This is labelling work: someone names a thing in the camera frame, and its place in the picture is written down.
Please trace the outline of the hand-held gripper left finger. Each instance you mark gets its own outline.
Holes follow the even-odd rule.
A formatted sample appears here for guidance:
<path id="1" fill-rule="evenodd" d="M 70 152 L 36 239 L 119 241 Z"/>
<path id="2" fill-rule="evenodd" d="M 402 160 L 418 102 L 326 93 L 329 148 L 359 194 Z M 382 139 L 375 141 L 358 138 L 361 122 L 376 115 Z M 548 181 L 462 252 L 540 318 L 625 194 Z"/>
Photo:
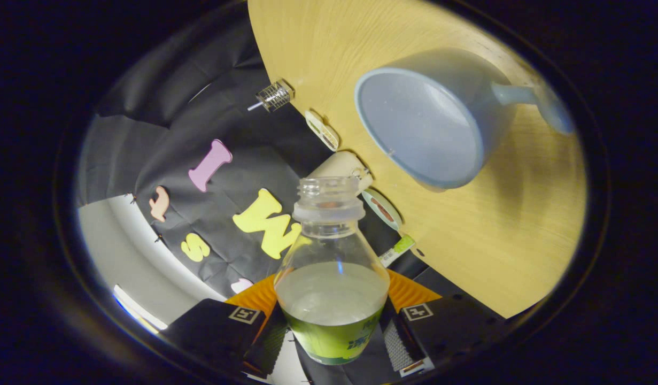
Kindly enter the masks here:
<path id="1" fill-rule="evenodd" d="M 271 275 L 225 302 L 203 299 L 160 335 L 218 370 L 267 377 L 288 328 L 274 280 Z"/>

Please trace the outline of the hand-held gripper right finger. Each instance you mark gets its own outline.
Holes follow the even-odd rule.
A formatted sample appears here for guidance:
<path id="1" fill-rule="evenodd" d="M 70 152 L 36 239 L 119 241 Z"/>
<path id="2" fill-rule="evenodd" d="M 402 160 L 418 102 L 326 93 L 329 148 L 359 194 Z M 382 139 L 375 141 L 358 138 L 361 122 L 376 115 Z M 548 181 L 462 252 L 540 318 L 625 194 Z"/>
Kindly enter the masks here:
<path id="1" fill-rule="evenodd" d="M 509 331 L 508 319 L 466 295 L 444 297 L 402 274 L 387 272 L 383 341 L 393 370 L 403 378 L 456 365 Z"/>

